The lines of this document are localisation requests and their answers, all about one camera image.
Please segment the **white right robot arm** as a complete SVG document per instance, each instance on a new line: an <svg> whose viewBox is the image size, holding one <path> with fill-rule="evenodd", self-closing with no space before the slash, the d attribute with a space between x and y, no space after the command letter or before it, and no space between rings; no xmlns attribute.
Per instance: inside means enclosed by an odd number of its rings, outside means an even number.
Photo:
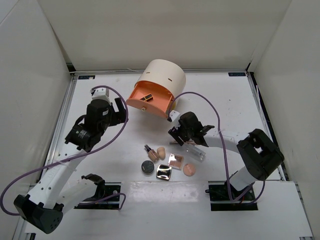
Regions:
<svg viewBox="0 0 320 240"><path fill-rule="evenodd" d="M244 167L231 176L224 188L230 200L238 199L255 182L265 181L285 159L280 148L258 128L248 134L219 131L213 125L202 125L191 111L180 114L173 110L168 121L173 123L168 133L180 146L193 141L198 146L221 148L241 156Z"/></svg>

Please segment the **black gold lipstick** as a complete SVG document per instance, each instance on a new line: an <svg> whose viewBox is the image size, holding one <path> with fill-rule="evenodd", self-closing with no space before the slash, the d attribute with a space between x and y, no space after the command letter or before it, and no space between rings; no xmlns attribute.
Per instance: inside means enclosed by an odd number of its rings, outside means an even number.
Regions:
<svg viewBox="0 0 320 240"><path fill-rule="evenodd" d="M140 100L144 101L144 102L150 102L153 99L154 99L154 97L153 97L153 95L151 93L143 96L142 98L140 98Z"/></svg>

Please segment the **beige makeup sponge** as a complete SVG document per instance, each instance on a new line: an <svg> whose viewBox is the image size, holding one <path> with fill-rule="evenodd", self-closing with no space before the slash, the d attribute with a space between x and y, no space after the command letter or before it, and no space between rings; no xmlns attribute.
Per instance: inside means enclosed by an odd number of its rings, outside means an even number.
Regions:
<svg viewBox="0 0 320 240"><path fill-rule="evenodd" d="M161 160L164 160L166 158L166 151L164 147L158 147L156 150L157 154L159 155L159 158Z"/></svg>

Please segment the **orange drawer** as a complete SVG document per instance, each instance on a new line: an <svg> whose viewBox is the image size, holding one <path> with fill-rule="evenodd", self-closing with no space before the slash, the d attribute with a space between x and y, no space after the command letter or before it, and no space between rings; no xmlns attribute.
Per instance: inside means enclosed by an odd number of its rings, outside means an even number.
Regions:
<svg viewBox="0 0 320 240"><path fill-rule="evenodd" d="M146 102L140 100L140 98L152 94L153 100ZM126 100L126 104L133 108L142 110L158 117L167 119L167 108L174 96L164 87L157 85L156 83L142 82L134 87L131 95Z"/></svg>

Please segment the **yellow drawer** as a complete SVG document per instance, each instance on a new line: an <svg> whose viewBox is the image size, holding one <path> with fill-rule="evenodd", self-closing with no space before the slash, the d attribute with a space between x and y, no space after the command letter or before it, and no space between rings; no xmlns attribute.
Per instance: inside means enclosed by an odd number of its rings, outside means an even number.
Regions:
<svg viewBox="0 0 320 240"><path fill-rule="evenodd" d="M169 116L171 111L174 111L175 108L176 108L176 100L175 99L172 99L169 104L168 104L168 108L166 110L166 115Z"/></svg>

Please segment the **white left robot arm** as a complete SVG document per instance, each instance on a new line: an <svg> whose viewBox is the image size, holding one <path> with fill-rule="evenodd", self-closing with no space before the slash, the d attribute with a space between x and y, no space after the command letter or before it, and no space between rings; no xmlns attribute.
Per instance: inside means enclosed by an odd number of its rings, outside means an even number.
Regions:
<svg viewBox="0 0 320 240"><path fill-rule="evenodd" d="M13 204L19 215L45 234L52 233L63 216L82 201L98 201L104 197L105 180L93 173L82 176L69 189L63 188L81 161L93 153L106 129L124 124L128 119L128 109L122 99L117 97L114 102L117 109L108 97L92 99L86 107L86 114L75 121L65 137L62 152L69 160L55 162L26 195L15 198Z"/></svg>

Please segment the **round pink powder puff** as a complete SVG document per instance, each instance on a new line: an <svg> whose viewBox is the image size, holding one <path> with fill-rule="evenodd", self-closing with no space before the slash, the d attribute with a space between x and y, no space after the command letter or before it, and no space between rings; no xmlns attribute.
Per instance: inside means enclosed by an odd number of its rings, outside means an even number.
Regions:
<svg viewBox="0 0 320 240"><path fill-rule="evenodd" d="M192 177L196 173L196 167L192 163L185 164L182 170L183 173L188 177Z"/></svg>

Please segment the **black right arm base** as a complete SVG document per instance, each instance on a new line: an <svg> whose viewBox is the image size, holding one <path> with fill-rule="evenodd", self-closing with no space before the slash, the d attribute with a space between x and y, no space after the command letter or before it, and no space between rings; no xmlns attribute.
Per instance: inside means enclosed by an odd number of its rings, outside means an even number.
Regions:
<svg viewBox="0 0 320 240"><path fill-rule="evenodd" d="M246 191L237 191L230 186L228 192L227 183L209 184L205 193L209 195L210 210L212 212L236 212L236 211L257 211L256 195L253 187Z"/></svg>

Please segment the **cream drawer organizer shell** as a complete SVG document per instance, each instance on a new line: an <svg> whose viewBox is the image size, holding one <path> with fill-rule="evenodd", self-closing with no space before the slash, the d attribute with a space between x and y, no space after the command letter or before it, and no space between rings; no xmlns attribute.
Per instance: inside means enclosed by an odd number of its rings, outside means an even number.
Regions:
<svg viewBox="0 0 320 240"><path fill-rule="evenodd" d="M154 59L147 65L134 86L141 83L160 85L176 97L186 86L186 74L180 66L171 61Z"/></svg>

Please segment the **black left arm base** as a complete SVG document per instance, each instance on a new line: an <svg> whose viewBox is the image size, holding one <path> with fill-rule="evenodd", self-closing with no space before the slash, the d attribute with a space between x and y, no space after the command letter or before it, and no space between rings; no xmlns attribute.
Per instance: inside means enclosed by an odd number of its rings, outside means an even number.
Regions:
<svg viewBox="0 0 320 240"><path fill-rule="evenodd" d="M96 175L88 174L81 177L82 180L89 180L96 186L93 196L86 198L74 209L91 209L91 210L121 210L127 196L121 192L120 185L107 185L106 181Z"/></svg>

